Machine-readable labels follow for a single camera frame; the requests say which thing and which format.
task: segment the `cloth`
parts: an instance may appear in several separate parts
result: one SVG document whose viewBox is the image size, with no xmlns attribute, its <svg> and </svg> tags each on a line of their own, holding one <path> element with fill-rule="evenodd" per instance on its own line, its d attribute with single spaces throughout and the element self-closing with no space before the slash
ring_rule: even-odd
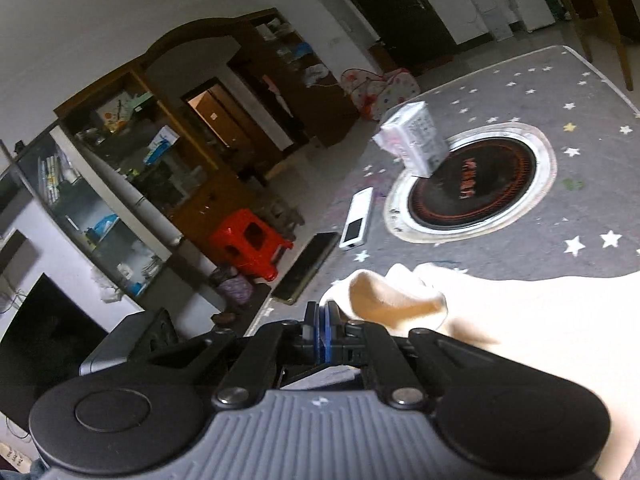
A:
<svg viewBox="0 0 640 480">
<path fill-rule="evenodd" d="M 28 473 L 18 473 L 17 471 L 0 469 L 0 480 L 39 480 L 40 477 L 46 473 L 47 469 L 44 462 L 37 459 L 31 464 L 31 471 Z"/>
<path fill-rule="evenodd" d="M 340 83 L 365 119 L 379 121 L 390 108 L 420 93 L 420 86 L 405 68 L 385 75 L 351 68 L 345 70 Z"/>
</svg>

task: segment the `wooden cabinet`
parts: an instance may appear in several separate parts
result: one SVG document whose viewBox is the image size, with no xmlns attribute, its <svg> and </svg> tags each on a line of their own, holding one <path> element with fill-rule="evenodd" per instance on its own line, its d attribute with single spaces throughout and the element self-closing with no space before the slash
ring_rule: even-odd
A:
<svg viewBox="0 0 640 480">
<path fill-rule="evenodd" d="M 202 134 L 167 104 L 137 62 L 128 63 L 82 90 L 56 110 L 74 142 L 100 158 L 127 187 L 211 260 L 221 258 L 209 235 L 252 193 L 207 145 Z M 139 203 L 127 204 L 135 211 Z"/>
</svg>

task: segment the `screw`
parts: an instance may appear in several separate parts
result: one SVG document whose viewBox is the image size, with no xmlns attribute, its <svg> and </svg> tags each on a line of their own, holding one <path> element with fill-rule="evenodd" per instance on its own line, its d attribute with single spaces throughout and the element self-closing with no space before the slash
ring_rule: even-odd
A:
<svg viewBox="0 0 640 480">
<path fill-rule="evenodd" d="M 240 404 L 249 398 L 249 392 L 239 386 L 224 388 L 218 393 L 218 400 L 223 404 Z"/>
<path fill-rule="evenodd" d="M 398 388 L 391 394 L 391 398 L 402 406 L 413 406 L 422 402 L 424 394 L 417 388 Z"/>
</svg>

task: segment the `doorway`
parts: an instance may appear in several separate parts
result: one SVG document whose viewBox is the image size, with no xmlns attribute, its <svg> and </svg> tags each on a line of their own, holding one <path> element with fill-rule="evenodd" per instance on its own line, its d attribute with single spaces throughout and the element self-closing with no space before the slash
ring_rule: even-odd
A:
<svg viewBox="0 0 640 480">
<path fill-rule="evenodd" d="M 243 179 L 262 175 L 282 160 L 265 131 L 216 78 L 182 97 L 223 146 L 226 163 Z"/>
<path fill-rule="evenodd" d="M 447 62 L 456 42 L 428 0 L 351 0 L 398 64 L 421 72 Z"/>
</svg>

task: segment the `glass cabinet door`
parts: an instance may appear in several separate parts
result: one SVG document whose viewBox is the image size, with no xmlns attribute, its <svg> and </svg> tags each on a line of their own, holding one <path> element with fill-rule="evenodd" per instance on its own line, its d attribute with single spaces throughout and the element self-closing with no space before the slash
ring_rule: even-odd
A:
<svg viewBox="0 0 640 480">
<path fill-rule="evenodd" d="M 128 294 L 141 294 L 162 260 L 109 208 L 50 133 L 38 136 L 16 164 L 60 228 L 95 265 Z"/>
</svg>

